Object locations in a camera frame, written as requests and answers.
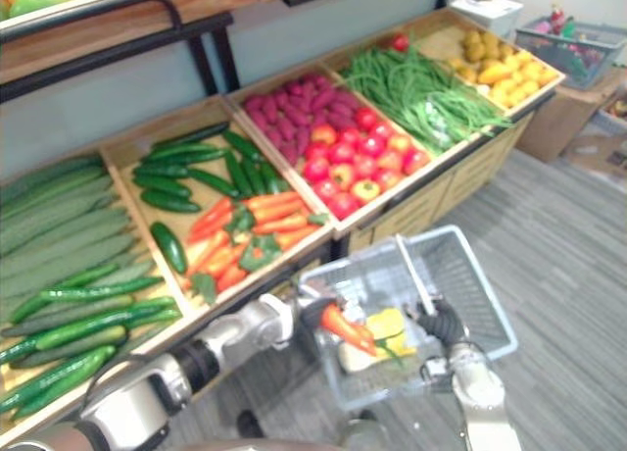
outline tomato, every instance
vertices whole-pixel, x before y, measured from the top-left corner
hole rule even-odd
[[[337,140],[337,132],[331,125],[317,125],[312,130],[312,142],[324,142],[332,145]]]
[[[404,155],[411,148],[413,148],[411,137],[406,134],[394,134],[390,137],[390,140],[388,140],[388,149],[396,150]]]
[[[355,113],[355,121],[360,130],[368,132],[379,121],[379,117],[371,108],[359,108]]]
[[[383,191],[396,186],[403,178],[404,176],[401,172],[392,169],[381,169],[374,176],[374,180],[379,183]]]
[[[309,183],[322,181],[329,176],[329,162],[322,157],[308,160],[303,168],[303,175]]]
[[[377,123],[373,128],[370,129],[368,136],[373,137],[381,137],[382,139],[387,140],[388,138],[394,135],[394,130],[387,123]]]
[[[338,193],[341,192],[341,189],[334,180],[328,178],[316,183],[313,187],[313,191],[324,204],[328,204]]]
[[[350,164],[355,158],[355,148],[346,142],[339,142],[329,149],[329,162],[332,164]]]
[[[346,219],[360,208],[355,196],[351,193],[338,193],[328,204],[329,210],[339,220]]]
[[[355,196],[360,205],[363,206],[381,194],[381,186],[371,179],[363,179],[353,185],[351,194]]]
[[[355,177],[357,179],[372,178],[372,176],[379,169],[379,167],[376,165],[376,160],[374,160],[369,155],[362,154],[355,156],[353,168],[355,169]]]
[[[411,149],[403,158],[403,172],[405,175],[411,175],[415,171],[427,165],[431,159],[429,156],[415,147]]]
[[[359,150],[364,155],[376,159],[385,151],[385,141],[380,137],[369,135],[360,141]]]
[[[399,52],[407,52],[410,49],[410,39],[404,34],[397,34],[392,38],[392,47]]]
[[[390,169],[400,172],[403,168],[403,155],[396,150],[387,150],[376,161],[379,169]]]
[[[305,160],[313,160],[316,158],[326,159],[329,152],[329,146],[324,142],[312,142],[305,150]]]
[[[331,167],[329,174],[342,191],[348,191],[355,181],[355,170],[353,170],[350,164],[340,164]]]
[[[357,147],[357,144],[362,140],[362,134],[360,130],[355,127],[348,127],[340,132],[338,140],[346,144],[350,144],[353,147]]]

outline white container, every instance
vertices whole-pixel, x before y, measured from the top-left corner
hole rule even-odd
[[[491,0],[489,2],[455,0],[451,4],[451,8],[466,15],[497,36],[508,37],[513,32],[516,20],[522,10],[522,3],[511,0]]]

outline plastic bin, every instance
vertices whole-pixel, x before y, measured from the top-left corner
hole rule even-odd
[[[416,272],[432,296],[444,295],[466,324],[470,339],[491,360],[514,351],[518,345],[506,315],[461,230],[447,225],[405,239]],[[394,239],[385,239],[350,258],[323,265],[301,276],[304,295],[340,296],[347,301],[345,314],[364,319],[386,307],[415,305],[418,294]],[[440,342],[418,325],[406,321],[406,332],[416,356],[402,358],[403,365],[385,361],[355,374],[340,366],[340,340],[319,330],[316,343],[331,389],[345,410],[362,408],[398,394],[416,394],[428,385],[420,369],[424,361],[441,356]]]
[[[574,39],[544,34],[536,25],[547,17],[516,29],[516,44],[568,74],[563,85],[590,88],[611,65],[627,42],[627,29],[575,22]]]

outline white plastic basket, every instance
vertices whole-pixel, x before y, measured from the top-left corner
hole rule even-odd
[[[444,295],[467,326],[470,340],[488,358],[513,352],[518,342],[505,312],[458,227],[447,225],[405,239],[413,267],[431,296]],[[415,305],[419,296],[394,239],[318,267],[301,276],[303,294],[336,295],[347,301],[347,317],[367,317],[386,307]],[[407,321],[406,332],[418,348],[416,356],[377,363],[359,373],[347,374],[338,361],[340,340],[319,330],[316,343],[329,384],[345,410],[400,393],[418,393],[425,382],[424,361],[442,354],[440,342],[417,324]]]

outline wooden display stand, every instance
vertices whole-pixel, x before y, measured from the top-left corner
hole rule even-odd
[[[543,162],[555,160],[626,79],[625,69],[612,68],[590,90],[559,86],[556,95],[538,110],[516,147]]]

